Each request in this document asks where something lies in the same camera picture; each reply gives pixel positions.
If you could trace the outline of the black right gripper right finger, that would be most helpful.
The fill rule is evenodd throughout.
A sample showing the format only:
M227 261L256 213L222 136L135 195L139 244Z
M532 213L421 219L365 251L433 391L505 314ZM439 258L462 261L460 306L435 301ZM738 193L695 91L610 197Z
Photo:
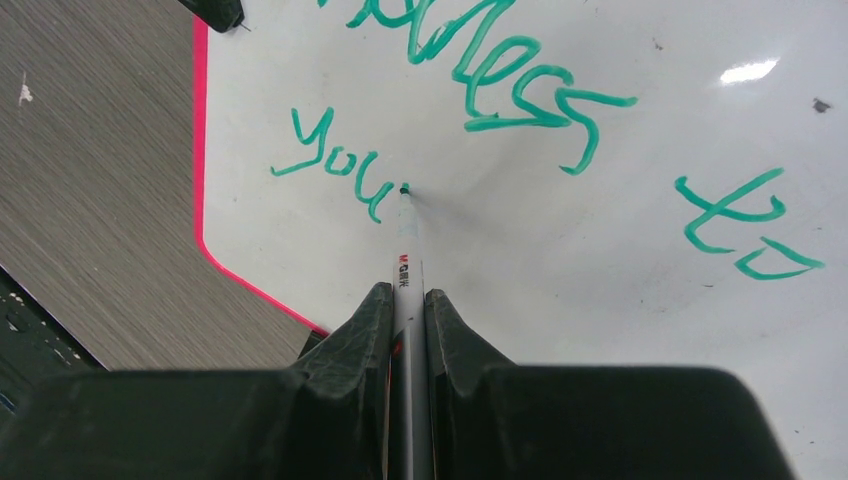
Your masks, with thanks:
M425 297L441 479L790 479L732 374L667 366L522 366Z

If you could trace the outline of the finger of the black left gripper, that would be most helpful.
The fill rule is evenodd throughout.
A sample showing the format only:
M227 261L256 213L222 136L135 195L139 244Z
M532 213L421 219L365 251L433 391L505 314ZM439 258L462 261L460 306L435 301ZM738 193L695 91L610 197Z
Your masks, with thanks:
M240 0L178 0L178 2L218 33L233 30L245 19Z

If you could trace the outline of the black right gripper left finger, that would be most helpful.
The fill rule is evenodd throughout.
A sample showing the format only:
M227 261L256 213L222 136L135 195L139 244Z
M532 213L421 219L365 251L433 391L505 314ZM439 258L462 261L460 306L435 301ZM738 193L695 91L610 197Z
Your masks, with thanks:
M5 479L381 479L392 288L291 366L52 378L1 434Z

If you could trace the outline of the green whiteboard marker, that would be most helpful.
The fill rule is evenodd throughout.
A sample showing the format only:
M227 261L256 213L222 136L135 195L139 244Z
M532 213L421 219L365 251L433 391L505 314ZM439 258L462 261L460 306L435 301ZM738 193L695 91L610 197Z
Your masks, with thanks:
M399 189L392 288L388 477L432 479L435 470L423 263L417 214L406 183Z

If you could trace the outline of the red-framed whiteboard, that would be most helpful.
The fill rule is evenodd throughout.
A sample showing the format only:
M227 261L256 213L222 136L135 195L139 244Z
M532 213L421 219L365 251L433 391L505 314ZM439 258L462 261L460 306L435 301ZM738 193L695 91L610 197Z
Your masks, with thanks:
M423 278L512 359L709 365L847 475L843 1L247 1L193 22L195 235L337 329Z

